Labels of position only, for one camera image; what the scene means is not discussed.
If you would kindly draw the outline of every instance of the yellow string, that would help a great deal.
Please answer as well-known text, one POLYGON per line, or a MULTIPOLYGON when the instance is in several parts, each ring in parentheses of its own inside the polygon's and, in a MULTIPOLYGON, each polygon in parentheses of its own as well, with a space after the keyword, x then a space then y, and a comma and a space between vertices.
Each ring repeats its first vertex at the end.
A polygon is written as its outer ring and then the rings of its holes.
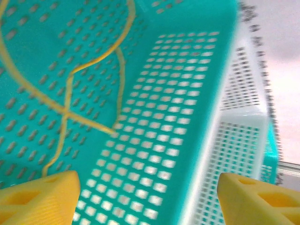
MULTIPOLYGON (((2 0, 0 3, 0 19, 2 18, 4 11, 7 7, 9 0, 2 0)), ((118 117, 121 112, 121 104, 122 104, 122 95, 124 91, 124 86, 125 86, 125 60, 123 53, 121 49, 119 48, 119 45, 122 43, 122 41, 125 39, 127 36, 132 23, 135 18, 135 4, 133 0, 127 0, 127 6, 128 6, 128 18, 127 22, 125 24, 125 28, 122 32, 122 34, 119 36, 117 41, 101 56, 98 58, 91 60, 88 63, 85 63, 83 65, 78 66, 75 68, 68 76, 67 78, 67 87, 66 87, 66 95, 65 95, 65 105, 62 106, 49 98, 47 95, 45 95, 43 92, 41 92, 39 89, 37 89, 34 85, 32 85, 29 81, 27 81, 22 74, 19 72, 19 70, 16 68, 14 65, 7 49, 5 46, 5 43, 3 41, 2 37, 2 32, 0 30, 0 56, 3 60, 4 65, 7 68, 7 71, 10 73, 13 79, 16 80, 17 83, 19 83, 20 86, 23 86, 28 92, 31 92, 33 96, 37 97, 40 99, 41 102, 44 104, 50 106, 52 109, 56 110, 58 113, 62 114, 62 119, 61 119, 61 128, 60 128, 60 138, 59 138, 59 143, 56 149, 56 152, 53 156, 53 158, 43 167, 42 170, 42 176, 47 175, 48 168, 55 163, 55 161, 58 159, 58 157, 61 154, 65 136, 66 136, 66 131, 67 131, 67 122, 68 118, 71 118, 75 121, 78 121, 82 124, 88 125, 90 127, 96 128, 98 130, 101 130, 106 133, 113 133, 114 130, 111 128, 108 128, 102 124, 99 124, 97 122, 94 122, 92 120, 89 120, 85 117, 82 117, 76 113, 70 112, 70 104, 71 104, 71 97, 72 97, 72 83, 73 83, 73 78, 74 78, 74 73, 85 69, 87 67, 90 67, 101 60, 105 59, 108 55, 110 55, 113 51, 116 51, 119 64, 120 64, 120 87, 119 87, 119 92, 118 92, 118 99, 117 99, 117 119, 114 123, 114 125, 118 122, 118 117)))

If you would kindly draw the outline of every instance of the teal plastic basket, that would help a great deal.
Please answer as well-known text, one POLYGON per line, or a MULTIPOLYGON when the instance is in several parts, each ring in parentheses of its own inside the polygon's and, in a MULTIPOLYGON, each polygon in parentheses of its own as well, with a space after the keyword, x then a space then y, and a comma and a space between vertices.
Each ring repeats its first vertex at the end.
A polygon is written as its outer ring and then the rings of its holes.
MULTIPOLYGON (((191 180, 210 150, 236 3, 136 0, 135 9, 120 45, 126 83, 116 133, 69 119, 62 153, 48 171, 79 174, 74 224, 184 224, 199 189, 191 180)), ((104 53, 127 17, 125 0, 11 0, 1 30, 24 77, 64 105, 69 72, 104 53)), ((113 52, 75 74, 70 110, 111 127, 119 69, 113 52)), ((61 115, 19 86, 3 64, 0 83, 5 188, 41 177, 56 152, 61 115)))
POLYGON ((268 138, 266 143, 266 151, 264 155, 261 180, 275 184, 277 166, 279 161, 278 149, 276 145, 273 123, 270 122, 268 130, 268 138))

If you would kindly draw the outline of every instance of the yellow cord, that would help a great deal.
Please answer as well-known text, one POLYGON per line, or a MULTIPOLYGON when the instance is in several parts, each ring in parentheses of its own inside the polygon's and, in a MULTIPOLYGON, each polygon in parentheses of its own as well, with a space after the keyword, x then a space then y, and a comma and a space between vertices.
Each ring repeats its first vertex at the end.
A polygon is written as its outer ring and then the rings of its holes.
MULTIPOLYGON (((4 11, 7 7, 8 2, 9 2, 9 0, 2 0, 2 2, 0 3, 0 19, 2 18, 3 14, 4 14, 4 11)), ((19 83, 20 86, 24 87, 28 92, 31 92, 33 94, 33 96, 40 99, 41 102, 50 106, 52 109, 56 110, 58 113, 63 115, 62 119, 61 119, 59 143, 58 143, 58 146, 57 146, 57 149, 56 149, 56 152, 55 152, 53 158, 43 167, 43 170, 42 170, 43 177, 47 175, 48 168, 55 163, 55 161, 58 159, 58 157, 61 154, 61 151, 62 151, 62 148, 64 145, 65 136, 66 136, 66 131, 67 131, 68 118, 71 118, 82 124, 88 125, 90 127, 96 128, 98 130, 101 130, 101 131, 109 133, 109 134, 112 134, 114 132, 114 130, 111 128, 108 128, 108 127, 106 127, 102 124, 99 124, 97 122, 94 122, 92 120, 89 120, 85 117, 82 117, 82 116, 76 114, 76 113, 70 112, 69 108, 70 108, 70 104, 71 104, 72 83, 73 83, 74 73, 100 62, 101 60, 103 60, 107 56, 109 56, 113 51, 116 51, 116 54, 117 54, 117 57, 119 60, 119 64, 120 64, 120 87, 119 87, 118 99, 117 99, 117 119, 116 119, 114 125, 116 123, 118 123, 118 117, 121 112, 122 95, 123 95, 124 86, 125 86, 125 60, 124 60, 123 53, 122 53, 121 49, 119 48, 119 45, 122 43, 122 41, 127 36, 128 32, 132 26, 132 23, 135 19, 134 0, 127 0, 127 6, 128 6, 127 22, 125 24, 125 28, 124 28, 122 34, 119 36, 117 41, 100 57, 98 57, 94 60, 91 60, 88 63, 78 66, 69 74, 69 76, 67 78, 67 87, 66 87, 65 105, 64 106, 60 105, 59 103, 57 103, 54 100, 52 100, 51 98, 49 98, 47 95, 45 95, 43 92, 41 92, 39 89, 37 89, 34 85, 32 85, 29 81, 27 81, 22 76, 22 74, 19 72, 19 70, 14 65, 14 63, 6 49, 6 46, 5 46, 3 37, 2 37, 2 32, 0 30, 0 56, 3 60, 4 65, 7 68, 7 71, 10 73, 12 78, 15 79, 15 81, 17 83, 19 83)))

